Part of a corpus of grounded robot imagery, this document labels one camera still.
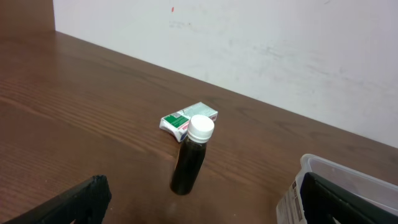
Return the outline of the dark bottle white cap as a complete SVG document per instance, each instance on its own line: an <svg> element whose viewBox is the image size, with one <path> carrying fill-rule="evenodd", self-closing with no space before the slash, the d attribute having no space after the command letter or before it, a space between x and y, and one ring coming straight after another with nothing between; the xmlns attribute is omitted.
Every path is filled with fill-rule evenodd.
<svg viewBox="0 0 398 224"><path fill-rule="evenodd" d="M197 114L190 119L170 181L170 189L177 195L187 195L192 191L214 128L214 122L205 115Z"/></svg>

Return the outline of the white green medicine box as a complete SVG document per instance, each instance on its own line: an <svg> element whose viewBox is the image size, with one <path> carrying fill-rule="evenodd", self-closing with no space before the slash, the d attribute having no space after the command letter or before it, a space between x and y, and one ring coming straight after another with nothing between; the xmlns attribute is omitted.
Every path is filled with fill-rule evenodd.
<svg viewBox="0 0 398 224"><path fill-rule="evenodd" d="M207 116L212 121L216 121L218 117L217 110L214 110L206 104L199 102L164 116L160 120L159 128L171 134L177 140L177 142L181 142L187 135L187 127L190 119L192 116L197 114Z"/></svg>

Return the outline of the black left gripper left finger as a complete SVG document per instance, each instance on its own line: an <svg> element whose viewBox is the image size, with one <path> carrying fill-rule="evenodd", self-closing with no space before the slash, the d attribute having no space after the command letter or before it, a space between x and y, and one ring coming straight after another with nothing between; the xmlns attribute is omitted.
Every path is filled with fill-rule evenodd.
<svg viewBox="0 0 398 224"><path fill-rule="evenodd" d="M4 224L101 224L112 194L105 175L94 175Z"/></svg>

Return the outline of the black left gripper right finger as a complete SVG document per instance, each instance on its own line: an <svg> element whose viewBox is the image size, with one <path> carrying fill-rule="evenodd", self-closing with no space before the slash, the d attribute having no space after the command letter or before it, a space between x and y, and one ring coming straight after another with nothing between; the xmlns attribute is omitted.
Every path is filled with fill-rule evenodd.
<svg viewBox="0 0 398 224"><path fill-rule="evenodd" d="M300 196L307 223L397 224L396 215L313 172L304 175Z"/></svg>

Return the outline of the clear plastic container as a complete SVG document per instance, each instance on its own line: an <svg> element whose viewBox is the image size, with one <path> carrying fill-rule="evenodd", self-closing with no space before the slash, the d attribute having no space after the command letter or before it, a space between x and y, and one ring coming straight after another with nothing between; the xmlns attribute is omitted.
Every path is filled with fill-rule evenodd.
<svg viewBox="0 0 398 224"><path fill-rule="evenodd" d="M300 160L301 170L276 207L278 224L307 223L300 189L304 175L313 172L361 199L397 216L397 186L313 154Z"/></svg>

